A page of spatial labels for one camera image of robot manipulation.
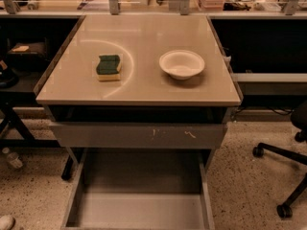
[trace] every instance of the open drawer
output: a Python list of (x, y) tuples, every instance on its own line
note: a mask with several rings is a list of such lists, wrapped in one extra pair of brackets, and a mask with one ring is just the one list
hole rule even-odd
[(86, 149), (61, 229), (214, 229), (203, 152)]

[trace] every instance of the office chair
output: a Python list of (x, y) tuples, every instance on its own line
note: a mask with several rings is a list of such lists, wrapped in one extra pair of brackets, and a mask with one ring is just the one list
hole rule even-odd
[[(307, 142), (307, 101), (300, 104), (291, 114), (291, 122), (295, 127), (298, 127), (301, 131), (295, 135), (297, 142)], [(302, 155), (293, 151), (281, 149), (275, 146), (271, 146), (265, 143), (259, 143), (252, 151), (255, 157), (262, 157), (264, 150), (277, 153), (281, 156), (288, 157), (296, 162), (307, 165), (307, 155)], [(290, 218), (292, 216), (292, 209), (290, 205), (301, 195), (301, 193), (307, 188), (307, 173), (295, 188), (291, 195), (285, 202), (277, 206), (277, 213), (281, 218)]]

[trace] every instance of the closed drawer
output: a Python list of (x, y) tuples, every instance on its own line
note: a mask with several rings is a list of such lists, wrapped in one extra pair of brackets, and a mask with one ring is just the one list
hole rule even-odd
[(50, 129), (63, 147), (212, 150), (226, 125), (52, 122)]
[(201, 154), (87, 149), (62, 230), (214, 229)]

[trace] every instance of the speckled floor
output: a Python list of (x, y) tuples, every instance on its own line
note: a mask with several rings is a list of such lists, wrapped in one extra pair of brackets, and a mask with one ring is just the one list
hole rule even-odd
[[(52, 137), (47, 120), (28, 117), (25, 124), (35, 137)], [(229, 123), (208, 172), (216, 230), (307, 229), (307, 192), (293, 204), (292, 218), (282, 220), (275, 211), (301, 181), (306, 167), (268, 152), (263, 158), (251, 153), (258, 142), (307, 153), (306, 143), (295, 142), (295, 133), (288, 117), (278, 115), (242, 115)], [(13, 130), (5, 135), (18, 137)], [(72, 189), (72, 181), (60, 178), (66, 151), (16, 150), (26, 163), (22, 172), (10, 171), (0, 156), (0, 215), (16, 218), (13, 230), (59, 230)]]

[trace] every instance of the white bowl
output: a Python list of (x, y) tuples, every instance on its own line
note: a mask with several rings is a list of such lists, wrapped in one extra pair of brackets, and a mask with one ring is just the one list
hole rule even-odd
[(188, 80), (204, 69), (204, 61), (198, 54), (186, 50), (174, 50), (164, 54), (159, 61), (161, 69), (176, 80)]

